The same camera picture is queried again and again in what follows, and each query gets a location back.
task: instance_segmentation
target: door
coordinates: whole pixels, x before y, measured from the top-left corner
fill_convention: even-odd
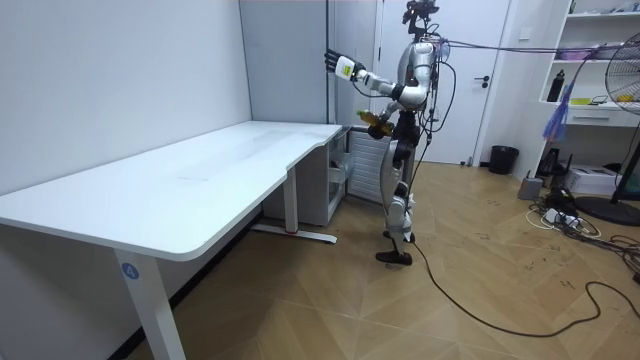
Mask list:
[[[487,46],[499,46],[510,0],[441,0],[440,11],[431,23],[440,25],[437,32],[444,38]],[[379,62],[374,71],[383,78],[396,80],[398,61],[413,39],[402,24],[407,0],[386,0],[383,6]],[[452,48],[447,61],[457,73],[456,97],[446,123],[433,134],[424,161],[459,164],[474,156],[480,124],[493,78],[497,51]],[[437,118],[444,116],[453,92],[452,72],[440,66]],[[381,111],[389,99],[372,99],[371,107]],[[434,124],[437,129],[440,123]],[[425,146],[421,140],[416,150],[419,160]]]

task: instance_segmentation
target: desk top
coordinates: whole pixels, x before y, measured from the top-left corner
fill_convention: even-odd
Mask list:
[[[0,196],[0,224],[191,260],[341,128],[247,121]]]

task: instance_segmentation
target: bottle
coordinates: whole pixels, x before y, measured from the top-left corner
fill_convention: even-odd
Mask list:
[[[564,70],[560,70],[553,83],[551,84],[551,90],[549,90],[549,96],[547,102],[558,102],[560,92],[562,91],[562,85],[564,85]]]

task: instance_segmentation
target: robot leg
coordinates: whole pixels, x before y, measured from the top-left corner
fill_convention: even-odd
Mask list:
[[[380,169],[386,227],[394,250],[377,253],[376,259],[385,263],[411,265],[413,260],[411,254],[404,251],[404,241],[411,238],[410,205],[413,201],[408,194],[407,184],[401,181],[405,159],[399,158],[397,149],[398,140],[390,141]]]

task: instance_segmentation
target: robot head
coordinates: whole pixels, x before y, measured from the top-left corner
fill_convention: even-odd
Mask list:
[[[440,10],[436,6],[436,0],[411,0],[407,3],[407,11],[402,16],[402,24],[406,24],[407,21],[415,20],[420,17],[429,21],[429,15],[435,14]]]
[[[414,42],[419,42],[422,37],[427,35],[427,24],[429,15],[435,14],[440,10],[436,6],[436,0],[411,0],[407,3],[407,11],[402,16],[402,24],[409,23],[409,34],[414,34]],[[424,20],[425,27],[416,26],[418,18]]]

